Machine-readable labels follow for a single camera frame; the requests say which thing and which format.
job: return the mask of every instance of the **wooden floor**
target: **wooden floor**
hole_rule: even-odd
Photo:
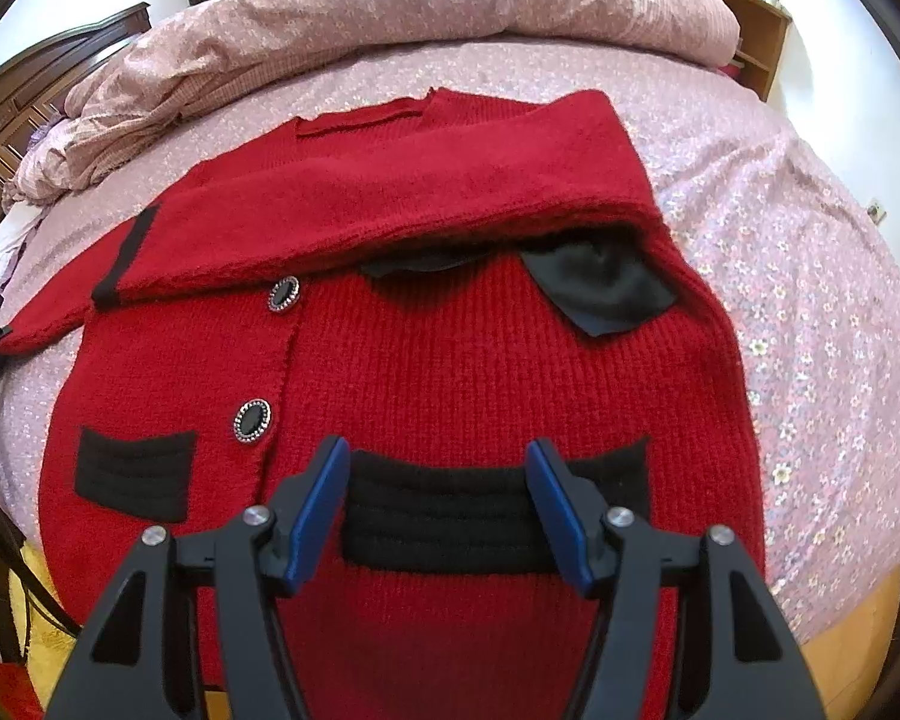
[[[900,567],[840,625],[803,647],[828,720],[852,720],[876,687],[900,603]]]

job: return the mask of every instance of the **wooden cabinet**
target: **wooden cabinet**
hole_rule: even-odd
[[[740,23],[742,42],[734,57],[743,65],[738,80],[765,103],[792,19],[762,0],[723,1]]]

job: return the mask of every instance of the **button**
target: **button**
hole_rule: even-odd
[[[233,435],[240,443],[253,443],[269,428],[271,407],[266,400],[255,398],[240,406],[233,418]]]
[[[280,279],[271,290],[269,309],[280,314],[300,300],[300,280],[296,276]]]

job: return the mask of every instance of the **metal screw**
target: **metal screw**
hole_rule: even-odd
[[[634,523],[634,513],[622,506],[614,506],[607,512],[607,522],[616,528],[629,528]]]
[[[736,533],[725,525],[714,525],[710,528],[710,537],[722,547],[728,547],[736,541]]]
[[[149,547],[158,546],[166,540],[167,529],[163,525],[151,525],[144,531],[143,536],[140,536],[140,541],[143,541]]]
[[[266,506],[251,506],[244,509],[244,522],[247,525],[263,525],[269,519],[269,509]]]

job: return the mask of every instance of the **red cardigan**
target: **red cardigan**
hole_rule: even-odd
[[[568,458],[649,436],[655,526],[725,523],[763,567],[730,320],[672,243],[604,95],[535,106],[439,90],[294,119],[197,165],[154,205],[149,226],[121,225],[60,271],[0,343],[26,354],[84,328],[39,493],[50,573],[77,618],[146,526],[74,492],[84,428],[116,440],[196,432],[178,535],[266,500],[328,433],[438,467],[517,466],[538,436]],[[610,223],[639,231],[679,296],[620,336],[583,336],[511,254],[384,282],[351,268],[395,245]],[[106,274],[101,310],[90,295]],[[290,274],[300,299],[272,312],[269,290]],[[271,424],[239,442],[234,416],[255,398]],[[371,570],[345,562],[336,538],[327,553],[283,610],[317,720],[559,717],[594,613],[559,576]],[[221,683],[209,594],[200,608],[204,675]],[[646,717],[666,703],[673,615],[665,593]]]

